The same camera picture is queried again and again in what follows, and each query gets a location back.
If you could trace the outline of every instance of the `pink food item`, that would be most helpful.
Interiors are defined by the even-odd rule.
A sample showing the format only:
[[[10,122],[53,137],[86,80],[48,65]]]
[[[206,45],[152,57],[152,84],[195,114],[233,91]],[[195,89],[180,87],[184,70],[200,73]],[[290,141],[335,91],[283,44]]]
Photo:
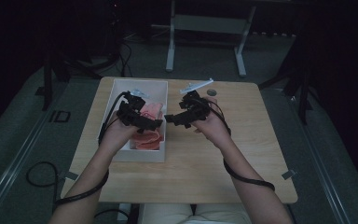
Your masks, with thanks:
[[[144,105],[140,111],[141,116],[152,120],[161,119],[161,108],[161,103]],[[162,140],[162,136],[159,134],[159,129],[156,129],[155,131],[145,130],[143,133],[135,133],[132,136],[132,140],[135,142],[135,147],[137,149],[156,150],[159,148],[159,142]]]

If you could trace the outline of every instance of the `white box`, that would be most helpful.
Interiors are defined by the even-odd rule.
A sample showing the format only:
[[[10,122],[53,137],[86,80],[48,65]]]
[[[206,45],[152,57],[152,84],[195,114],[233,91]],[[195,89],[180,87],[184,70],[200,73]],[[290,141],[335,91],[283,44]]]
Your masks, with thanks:
[[[167,81],[115,78],[102,123],[106,120],[109,110],[111,109],[116,98],[124,91],[133,91],[136,89],[149,95],[149,98],[143,98],[147,105],[150,103],[162,103],[163,107],[161,112],[163,115],[167,114]],[[121,97],[120,100],[117,101],[114,110],[118,110],[120,103],[123,100],[126,101],[124,97]],[[161,119],[163,121],[159,127],[159,133],[162,134],[162,141],[159,142],[159,149],[136,149],[134,148],[133,141],[130,140],[121,150],[118,151],[116,156],[113,158],[113,161],[165,162],[165,136],[167,122],[164,116],[162,116]]]

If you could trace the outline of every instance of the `black wire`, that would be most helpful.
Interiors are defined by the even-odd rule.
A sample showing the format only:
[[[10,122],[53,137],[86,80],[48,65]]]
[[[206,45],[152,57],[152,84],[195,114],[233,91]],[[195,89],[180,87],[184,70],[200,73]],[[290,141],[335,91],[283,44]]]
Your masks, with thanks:
[[[130,66],[128,65],[128,62],[129,62],[130,57],[131,57],[131,55],[132,55],[132,49],[131,49],[131,47],[130,47],[128,44],[126,44],[126,43],[124,43],[124,42],[122,42],[121,44],[124,45],[125,47],[127,47],[127,49],[129,50],[129,56],[127,56],[127,59],[126,59],[126,60],[124,60],[123,56],[120,54],[120,59],[121,59],[121,64],[122,64],[121,76],[124,77],[124,76],[125,76],[126,67],[128,67],[129,70],[130,70]]]
[[[115,209],[115,208],[107,209],[107,210],[104,210],[102,212],[99,212],[99,213],[95,214],[94,217],[98,217],[98,216],[100,216],[100,215],[102,215],[104,213],[108,213],[108,212],[119,212],[119,213],[123,214],[127,219],[130,218],[130,216],[127,213],[125,213],[124,211],[121,211],[120,209]]]
[[[110,110],[109,110],[109,114],[107,115],[106,120],[105,120],[105,122],[104,122],[105,125],[108,124],[108,122],[109,122],[109,120],[110,120],[110,117],[112,117],[113,111],[114,111],[114,109],[115,109],[115,107],[116,107],[116,104],[117,104],[118,100],[119,100],[122,96],[124,96],[125,94],[126,94],[125,92],[122,92],[121,94],[119,94],[119,95],[116,97],[116,100],[113,102],[112,107],[111,107]]]
[[[33,182],[30,178],[30,173],[33,171],[33,169],[38,166],[38,165],[41,165],[41,164],[47,164],[49,165],[53,171],[54,171],[54,182],[53,183],[50,183],[50,184],[44,184],[44,185],[40,185],[40,184],[36,184],[35,182]],[[53,199],[52,199],[52,203],[53,203],[53,207],[52,207],[52,212],[54,212],[55,210],[55,203],[57,201],[57,192],[58,192],[58,183],[60,181],[59,177],[58,177],[58,169],[57,167],[49,162],[49,161],[40,161],[40,162],[37,162],[36,164],[34,164],[33,166],[31,166],[31,168],[27,171],[26,175],[25,175],[25,178],[27,180],[27,182],[34,186],[34,187],[38,187],[38,188],[47,188],[47,187],[51,187],[51,186],[54,186],[54,193],[53,193]]]
[[[88,68],[96,71],[114,65],[116,62],[117,59],[114,58],[112,55],[109,55],[105,62],[89,65]]]
[[[209,105],[206,105],[205,103],[203,103],[201,100],[189,99],[189,101],[193,101],[193,102],[197,103],[198,105],[201,105],[204,108],[209,109],[210,112],[213,112],[218,118],[220,118],[220,120],[222,120],[223,124],[226,126],[226,129],[227,129],[228,133],[231,135],[231,130],[229,129],[228,124],[226,123],[225,117],[223,115],[223,111],[215,102],[206,100],[208,103],[216,105],[221,114],[219,112],[215,111],[214,109],[212,109]]]
[[[106,126],[106,129],[108,129],[108,128],[110,127],[110,125],[112,125],[114,122],[116,122],[116,120],[118,120],[118,118],[114,119],[110,124],[108,124],[108,125]]]
[[[95,186],[93,189],[90,189],[84,193],[77,194],[75,196],[59,199],[55,202],[56,205],[61,205],[64,203],[72,203],[72,202],[78,201],[80,199],[89,197],[90,195],[96,193],[98,190],[100,190],[103,187],[103,185],[106,183],[108,177],[109,177],[109,170],[106,171],[106,174],[104,175],[103,180],[97,186]]]
[[[292,207],[290,206],[290,204],[287,204],[287,209],[289,210],[290,215],[292,216],[292,220],[294,224],[297,224],[297,220],[295,217],[295,214],[293,213]]]
[[[263,186],[263,187],[267,187],[272,189],[273,191],[275,191],[275,186],[267,181],[264,180],[256,180],[256,179],[249,179],[240,175],[237,175],[232,169],[231,167],[229,167],[229,165],[226,163],[226,161],[223,159],[223,164],[225,165],[226,171],[228,172],[229,175],[231,175],[232,177],[234,177],[235,179],[238,179],[242,182],[248,183],[248,184],[253,184],[253,185],[258,185],[258,186]]]
[[[228,125],[225,121],[225,117],[223,115],[223,111],[222,109],[220,108],[219,105],[217,105],[217,103],[215,102],[212,102],[212,101],[209,101],[209,100],[206,100],[209,104],[213,104],[213,105],[216,105],[217,108],[219,109],[219,112],[215,111],[214,109],[212,109],[209,105],[206,105],[205,103],[203,103],[201,100],[199,99],[190,99],[189,101],[193,101],[205,108],[208,108],[210,110],[210,112],[213,112],[218,118],[220,118],[220,120],[222,120],[222,122],[224,123],[224,125],[226,126],[226,129],[228,131],[228,133],[231,135],[231,130],[228,128]],[[236,174],[232,169],[231,167],[229,167],[229,165],[226,163],[226,161],[223,159],[223,164],[226,168],[226,171],[232,176],[234,177],[235,179],[238,179],[242,182],[245,182],[245,183],[248,183],[248,184],[254,184],[254,185],[258,185],[258,186],[264,186],[264,187],[267,187],[267,188],[270,188],[272,190],[275,190],[275,186],[267,181],[264,181],[264,180],[256,180],[256,179],[249,179],[249,178],[246,178],[246,177],[243,177],[243,176],[240,176],[238,174]]]

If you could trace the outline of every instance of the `dark background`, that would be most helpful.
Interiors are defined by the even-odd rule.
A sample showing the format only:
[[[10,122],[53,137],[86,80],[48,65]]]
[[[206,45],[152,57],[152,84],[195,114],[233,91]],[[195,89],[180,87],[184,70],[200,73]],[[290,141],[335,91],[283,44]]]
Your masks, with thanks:
[[[178,10],[242,16],[238,7],[217,10],[218,1],[208,2],[183,0]],[[285,66],[310,68],[311,84],[358,170],[358,1],[257,4],[252,31],[297,35]],[[148,38],[149,25],[168,24],[169,17],[169,1],[162,0],[0,2],[0,116],[47,50],[88,61],[118,48],[108,38],[117,18]]]

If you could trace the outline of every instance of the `person's left hand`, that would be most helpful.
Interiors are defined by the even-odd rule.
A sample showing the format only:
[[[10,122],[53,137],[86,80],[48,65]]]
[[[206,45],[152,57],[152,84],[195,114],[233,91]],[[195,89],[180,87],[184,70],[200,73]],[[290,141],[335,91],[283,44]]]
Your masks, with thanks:
[[[110,150],[114,150],[115,154],[124,147],[132,135],[138,130],[135,126],[124,125],[123,122],[118,119],[116,113],[117,111],[113,113],[112,118],[109,120],[108,128],[100,144],[100,148],[109,148]]]

